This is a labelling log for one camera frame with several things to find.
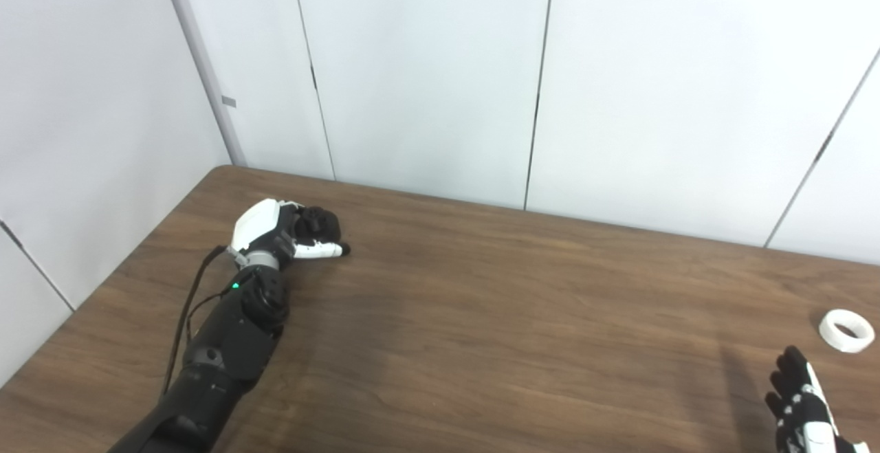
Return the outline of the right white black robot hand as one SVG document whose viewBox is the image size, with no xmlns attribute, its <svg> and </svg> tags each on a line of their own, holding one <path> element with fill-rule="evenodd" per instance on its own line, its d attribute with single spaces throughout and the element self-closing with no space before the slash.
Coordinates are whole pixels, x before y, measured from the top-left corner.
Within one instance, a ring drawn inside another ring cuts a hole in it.
<svg viewBox="0 0 880 453">
<path fill-rule="evenodd" d="M 787 346 L 770 374 L 774 391 L 764 402 L 776 422 L 777 452 L 870 452 L 839 433 L 820 381 L 801 350 Z"/>
</svg>

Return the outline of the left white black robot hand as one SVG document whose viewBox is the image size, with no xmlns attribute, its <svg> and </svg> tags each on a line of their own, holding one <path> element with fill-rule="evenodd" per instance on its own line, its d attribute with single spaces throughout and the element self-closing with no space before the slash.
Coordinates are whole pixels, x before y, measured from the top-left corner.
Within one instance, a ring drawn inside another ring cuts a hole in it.
<svg viewBox="0 0 880 453">
<path fill-rule="evenodd" d="M 269 198 L 238 218 L 227 252 L 239 270 L 283 271 L 296 260 L 348 256 L 350 246 L 342 242 L 339 218 L 331 211 Z"/>
</svg>

